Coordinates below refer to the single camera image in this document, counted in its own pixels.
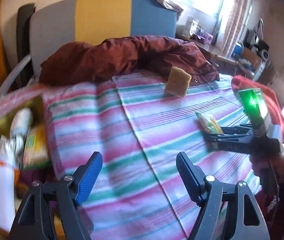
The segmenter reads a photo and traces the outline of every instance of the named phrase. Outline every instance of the red cloth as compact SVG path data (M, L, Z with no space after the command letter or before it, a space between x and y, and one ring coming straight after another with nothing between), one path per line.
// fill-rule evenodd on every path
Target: red cloth
M109 80L133 69L149 70L168 78L173 66L192 75L192 86L220 80L219 72L193 42L163 36L106 39L97 46L71 42L41 66L39 83L49 86Z
M242 89L260 88L263 93L267 108L269 110L272 123L279 124L281 126L282 137L284 139L284 118L281 114L281 108L274 91L271 88L268 88L243 76L233 77L231 81L231 86L234 92L238 92Z

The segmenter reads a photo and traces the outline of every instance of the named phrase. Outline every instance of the striped bedsheet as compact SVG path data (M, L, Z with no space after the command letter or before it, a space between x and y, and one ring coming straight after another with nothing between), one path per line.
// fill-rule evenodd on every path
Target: striped bedsheet
M37 85L0 101L2 116L29 98L43 96L48 144L59 179L86 163L94 151L101 152L103 168L79 209L84 224L94 225L93 240L187 238L199 208L177 172L180 151L220 181L242 179L254 193L259 189L248 157L208 152L196 122L195 111L213 114L221 126L248 122L232 92L231 76L220 74L219 82L190 87L184 98L164 88L160 76L139 71L98 86Z

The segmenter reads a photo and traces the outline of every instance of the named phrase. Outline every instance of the green light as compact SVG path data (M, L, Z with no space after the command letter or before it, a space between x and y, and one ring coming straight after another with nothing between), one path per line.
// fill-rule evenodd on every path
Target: green light
M240 90L238 94L251 124L259 127L264 123L264 118L268 113L261 90L245 89Z
M253 97L250 97L249 102L252 106L256 106L256 101L253 99Z

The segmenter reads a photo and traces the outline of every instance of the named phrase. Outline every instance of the food package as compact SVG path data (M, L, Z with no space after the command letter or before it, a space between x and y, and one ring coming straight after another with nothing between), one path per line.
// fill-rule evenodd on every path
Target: food package
M191 75L186 73L183 69L172 67L168 82L165 86L165 91L183 98L186 95L191 81Z
M212 114L200 114L196 112L196 116L205 132L223 134L220 125L216 122Z
M19 169L19 155L24 148L22 136L7 139L4 135L0 137L0 165L5 165L13 170Z
M44 167L50 163L43 124L29 129L24 150L24 168Z

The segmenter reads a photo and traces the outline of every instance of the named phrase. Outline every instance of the sponge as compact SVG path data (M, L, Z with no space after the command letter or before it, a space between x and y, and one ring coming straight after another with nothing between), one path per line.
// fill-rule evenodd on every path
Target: sponge
M165 91L174 94L176 97L184 97L189 88L191 75L186 73L183 69L172 67L168 82L165 86Z

